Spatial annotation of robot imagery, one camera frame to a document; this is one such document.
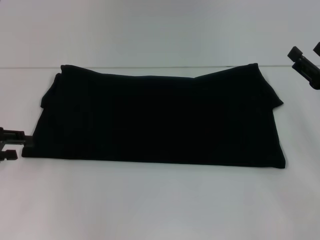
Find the white surface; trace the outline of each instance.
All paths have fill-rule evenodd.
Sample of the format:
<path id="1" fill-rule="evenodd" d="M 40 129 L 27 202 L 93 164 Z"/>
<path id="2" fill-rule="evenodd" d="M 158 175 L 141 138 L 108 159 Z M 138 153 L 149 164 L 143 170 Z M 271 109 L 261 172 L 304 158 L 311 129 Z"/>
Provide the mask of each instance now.
<path id="1" fill-rule="evenodd" d="M 222 69 L 98 71 L 195 77 Z M 274 115 L 286 169 L 4 161 L 0 164 L 1 239 L 318 239 L 320 92 L 290 67 L 260 69 L 284 101 Z M 41 97 L 57 72 L 0 70 L 0 126 L 31 134 L 41 113 Z"/>
<path id="2" fill-rule="evenodd" d="M 319 0 L 1 0 L 0 67 L 320 64 Z"/>

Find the black cloth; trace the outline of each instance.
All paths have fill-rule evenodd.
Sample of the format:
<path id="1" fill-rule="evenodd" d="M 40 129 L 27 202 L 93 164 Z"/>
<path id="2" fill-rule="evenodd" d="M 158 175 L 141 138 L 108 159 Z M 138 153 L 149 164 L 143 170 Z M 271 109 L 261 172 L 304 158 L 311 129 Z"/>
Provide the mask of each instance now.
<path id="1" fill-rule="evenodd" d="M 23 157 L 284 168 L 258 64 L 196 78 L 63 65 Z"/>

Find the black t-shirt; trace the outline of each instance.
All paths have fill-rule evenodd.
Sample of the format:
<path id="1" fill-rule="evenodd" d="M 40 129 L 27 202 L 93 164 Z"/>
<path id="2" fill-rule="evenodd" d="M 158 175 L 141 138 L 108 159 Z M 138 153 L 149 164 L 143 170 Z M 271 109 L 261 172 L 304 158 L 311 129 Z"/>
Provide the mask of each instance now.
<path id="1" fill-rule="evenodd" d="M 283 102 L 258 64 L 196 78 L 61 70 L 23 157 L 285 167 Z"/>

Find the folded shirt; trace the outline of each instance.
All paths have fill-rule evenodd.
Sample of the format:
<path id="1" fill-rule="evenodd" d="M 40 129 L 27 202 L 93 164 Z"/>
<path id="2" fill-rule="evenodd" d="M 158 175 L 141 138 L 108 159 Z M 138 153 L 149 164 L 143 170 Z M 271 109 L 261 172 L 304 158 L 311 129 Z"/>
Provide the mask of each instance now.
<path id="1" fill-rule="evenodd" d="M 23 157 L 284 168 L 258 64 L 196 78 L 63 65 Z"/>

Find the white wall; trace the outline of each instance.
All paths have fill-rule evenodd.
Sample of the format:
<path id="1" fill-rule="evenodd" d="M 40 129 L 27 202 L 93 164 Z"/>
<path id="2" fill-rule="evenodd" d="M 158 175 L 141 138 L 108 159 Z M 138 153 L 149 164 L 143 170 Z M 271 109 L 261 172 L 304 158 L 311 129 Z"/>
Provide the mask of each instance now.
<path id="1" fill-rule="evenodd" d="M 316 0 L 1 0 L 1 127 L 33 133 L 61 64 L 196 77 L 258 62 L 269 65 L 260 70 L 284 101 L 274 117 L 287 165 L 4 161 L 0 238 L 318 239 L 320 91 L 287 54 L 296 45 L 320 63 L 312 53 L 319 7 Z"/>

